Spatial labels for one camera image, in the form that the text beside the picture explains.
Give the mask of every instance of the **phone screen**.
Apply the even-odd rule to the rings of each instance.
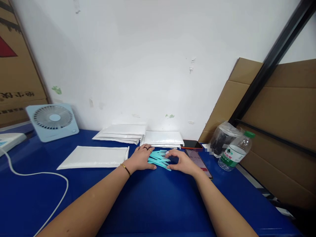
[[[211,173],[208,171],[207,167],[205,166],[202,158],[200,157],[200,155],[193,150],[185,150],[185,152],[187,153],[188,157],[190,157],[190,159],[198,166],[200,167],[201,170],[204,171],[204,173],[210,178],[213,179]]]
[[[182,147],[190,147],[190,148],[203,148],[198,141],[194,140],[183,140],[184,145]]]

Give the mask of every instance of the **bottle label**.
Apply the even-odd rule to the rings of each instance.
[[[244,157],[245,155],[238,153],[229,146],[222,154],[221,160],[225,165],[235,167]]]

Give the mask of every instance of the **plastic bottle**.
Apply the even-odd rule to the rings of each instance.
[[[218,159],[218,165],[226,171],[232,171],[250,151],[254,137],[254,133],[245,131],[243,136],[232,141],[221,158]]]

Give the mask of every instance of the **fan grille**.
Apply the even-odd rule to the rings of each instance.
[[[51,115],[59,115],[60,120],[51,120]],[[35,123],[42,128],[56,130],[71,124],[73,116],[72,113],[65,107],[58,105],[48,105],[35,111],[33,119]]]

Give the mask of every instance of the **white power cable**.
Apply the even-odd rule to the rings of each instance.
[[[65,190],[65,193],[63,194],[63,196],[62,196],[60,202],[58,203],[58,205],[57,205],[57,207],[55,208],[55,210],[53,211],[53,213],[49,216],[49,218],[45,221],[45,223],[42,225],[42,227],[41,227],[41,228],[36,232],[36,234],[33,236],[33,237],[35,237],[35,236],[38,235],[38,233],[41,232],[41,230],[45,227],[45,225],[47,224],[47,222],[49,222],[49,220],[52,218],[52,216],[54,215],[54,213],[56,212],[56,210],[57,210],[58,207],[60,206],[61,202],[63,201],[63,199],[64,199],[64,197],[65,197],[65,195],[66,195],[66,193],[67,193],[68,186],[69,186],[69,181],[68,181],[68,179],[67,179],[65,176],[63,176],[63,175],[61,175],[61,174],[58,174],[58,173],[52,173],[52,172],[39,172],[39,173],[33,173],[33,174],[20,174],[20,173],[16,172],[16,171],[13,169],[13,167],[12,167],[12,162],[11,162],[11,158],[10,158],[10,156],[8,155],[8,153],[5,152],[5,150],[2,149],[1,147],[0,147],[0,150],[2,150],[2,152],[6,155],[6,157],[7,157],[7,159],[8,159],[8,163],[9,163],[10,170],[12,171],[12,173],[14,173],[14,174],[16,174],[16,175],[19,175],[19,176],[30,176],[30,175],[36,175],[36,174],[54,174],[54,175],[58,175],[58,176],[60,176],[60,177],[62,177],[63,179],[66,180],[66,190]]]

